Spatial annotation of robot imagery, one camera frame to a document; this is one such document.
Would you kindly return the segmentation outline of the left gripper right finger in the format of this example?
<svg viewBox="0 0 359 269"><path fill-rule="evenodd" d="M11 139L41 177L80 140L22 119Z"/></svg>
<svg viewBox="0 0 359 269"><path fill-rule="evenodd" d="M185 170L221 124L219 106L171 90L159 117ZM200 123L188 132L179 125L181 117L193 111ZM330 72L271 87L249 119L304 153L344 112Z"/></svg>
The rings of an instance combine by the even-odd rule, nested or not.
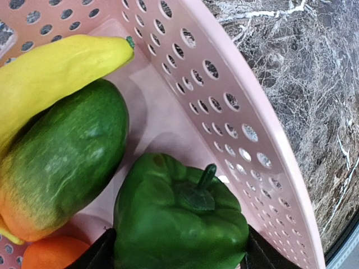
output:
<svg viewBox="0 0 359 269"><path fill-rule="evenodd" d="M241 261L244 269L299 269L299 267L281 255L252 226L249 228L246 254Z"/></svg>

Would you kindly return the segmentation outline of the orange green toy mango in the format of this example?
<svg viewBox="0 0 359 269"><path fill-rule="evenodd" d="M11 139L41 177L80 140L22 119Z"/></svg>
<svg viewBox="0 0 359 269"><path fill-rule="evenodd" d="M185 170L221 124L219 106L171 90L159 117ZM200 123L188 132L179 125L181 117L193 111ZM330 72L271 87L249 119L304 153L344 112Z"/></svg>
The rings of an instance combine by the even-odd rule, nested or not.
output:
<svg viewBox="0 0 359 269"><path fill-rule="evenodd" d="M1 234L34 242L96 199L125 154L128 125L123 96L105 79L55 103L1 162Z"/></svg>

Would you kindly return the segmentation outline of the pink plastic basket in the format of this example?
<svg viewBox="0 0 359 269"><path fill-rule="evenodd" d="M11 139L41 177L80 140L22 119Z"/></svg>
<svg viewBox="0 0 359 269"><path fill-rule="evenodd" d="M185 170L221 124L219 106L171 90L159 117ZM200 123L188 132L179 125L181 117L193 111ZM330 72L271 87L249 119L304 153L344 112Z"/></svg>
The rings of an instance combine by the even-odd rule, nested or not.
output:
<svg viewBox="0 0 359 269"><path fill-rule="evenodd" d="M305 182L258 80L202 1L2 1L13 34L1 63L73 34L131 36L135 58L108 76L130 114L119 172L58 231L94 242L113 222L117 192L143 152L189 166L216 163L217 177L248 223L301 268L324 268Z"/></svg>

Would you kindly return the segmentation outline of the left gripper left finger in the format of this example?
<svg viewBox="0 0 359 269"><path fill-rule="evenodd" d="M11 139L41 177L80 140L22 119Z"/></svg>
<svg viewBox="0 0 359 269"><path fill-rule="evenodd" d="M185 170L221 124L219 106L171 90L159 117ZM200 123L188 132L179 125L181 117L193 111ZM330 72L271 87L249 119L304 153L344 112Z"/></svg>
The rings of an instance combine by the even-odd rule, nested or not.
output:
<svg viewBox="0 0 359 269"><path fill-rule="evenodd" d="M116 230L107 229L76 261L66 269L114 269Z"/></svg>

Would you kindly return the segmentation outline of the yellow toy banana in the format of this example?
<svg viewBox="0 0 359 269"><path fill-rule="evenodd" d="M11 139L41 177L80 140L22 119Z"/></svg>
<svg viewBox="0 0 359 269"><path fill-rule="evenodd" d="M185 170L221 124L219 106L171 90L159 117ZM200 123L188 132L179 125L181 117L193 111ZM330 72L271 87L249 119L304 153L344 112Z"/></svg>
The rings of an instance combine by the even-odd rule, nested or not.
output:
<svg viewBox="0 0 359 269"><path fill-rule="evenodd" d="M33 116L130 62L134 47L130 36L78 34L1 67L1 156Z"/></svg>

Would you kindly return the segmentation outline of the orange toy fruit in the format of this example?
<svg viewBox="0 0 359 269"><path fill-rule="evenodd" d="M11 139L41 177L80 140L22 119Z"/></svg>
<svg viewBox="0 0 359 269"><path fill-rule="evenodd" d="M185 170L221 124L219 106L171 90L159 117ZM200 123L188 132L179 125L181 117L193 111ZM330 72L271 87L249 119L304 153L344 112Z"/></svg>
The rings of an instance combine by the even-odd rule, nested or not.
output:
<svg viewBox="0 0 359 269"><path fill-rule="evenodd" d="M66 235L47 237L26 248L21 268L66 268L89 247L88 243Z"/></svg>

